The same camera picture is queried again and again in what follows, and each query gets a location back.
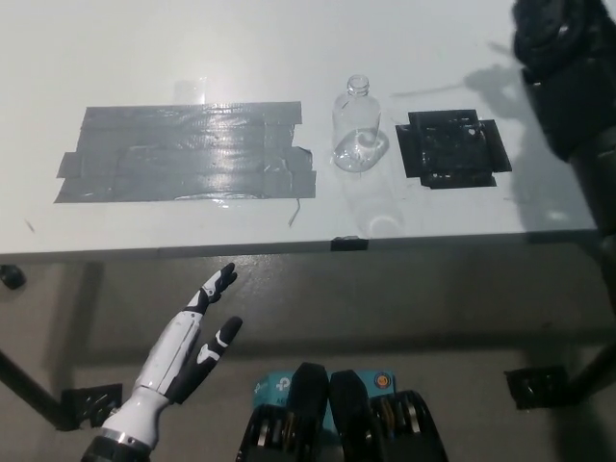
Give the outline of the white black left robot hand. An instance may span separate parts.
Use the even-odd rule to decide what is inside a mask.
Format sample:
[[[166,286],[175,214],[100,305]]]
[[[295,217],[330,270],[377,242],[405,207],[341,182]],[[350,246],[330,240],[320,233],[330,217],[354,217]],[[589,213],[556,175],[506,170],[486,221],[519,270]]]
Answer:
[[[131,396],[102,424],[105,437],[128,446],[155,449],[162,412],[172,404],[183,403],[198,388],[243,325],[241,318],[231,317],[211,340],[201,346],[197,343],[207,309],[221,299],[237,277],[233,263],[224,266],[171,319],[150,349]]]

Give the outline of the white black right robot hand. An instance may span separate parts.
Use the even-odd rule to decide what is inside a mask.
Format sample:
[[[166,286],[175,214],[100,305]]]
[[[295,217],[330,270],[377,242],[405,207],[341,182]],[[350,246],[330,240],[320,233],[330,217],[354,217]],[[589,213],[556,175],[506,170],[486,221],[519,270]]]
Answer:
[[[517,1],[513,52],[554,155],[615,125],[615,21],[602,1]]]

